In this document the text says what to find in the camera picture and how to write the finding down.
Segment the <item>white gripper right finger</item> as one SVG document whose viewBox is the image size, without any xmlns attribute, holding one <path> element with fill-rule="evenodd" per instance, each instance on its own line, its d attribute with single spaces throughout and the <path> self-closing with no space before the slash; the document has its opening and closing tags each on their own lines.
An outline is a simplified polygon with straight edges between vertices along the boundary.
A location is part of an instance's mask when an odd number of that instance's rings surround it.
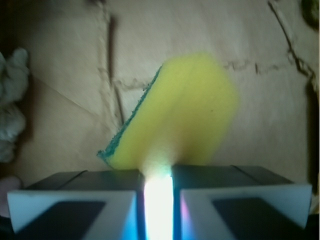
<svg viewBox="0 0 320 240">
<path fill-rule="evenodd" d="M 175 165 L 175 240 L 310 240 L 312 187 L 260 166 Z"/>
</svg>

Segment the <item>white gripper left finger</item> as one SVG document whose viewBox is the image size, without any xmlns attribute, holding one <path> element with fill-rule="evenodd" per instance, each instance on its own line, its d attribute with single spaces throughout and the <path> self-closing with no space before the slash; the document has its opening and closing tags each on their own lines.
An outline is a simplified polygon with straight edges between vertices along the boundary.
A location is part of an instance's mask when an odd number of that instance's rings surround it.
<svg viewBox="0 0 320 240">
<path fill-rule="evenodd" d="M 60 172 L 7 195 L 15 240 L 143 240 L 138 170 Z"/>
</svg>

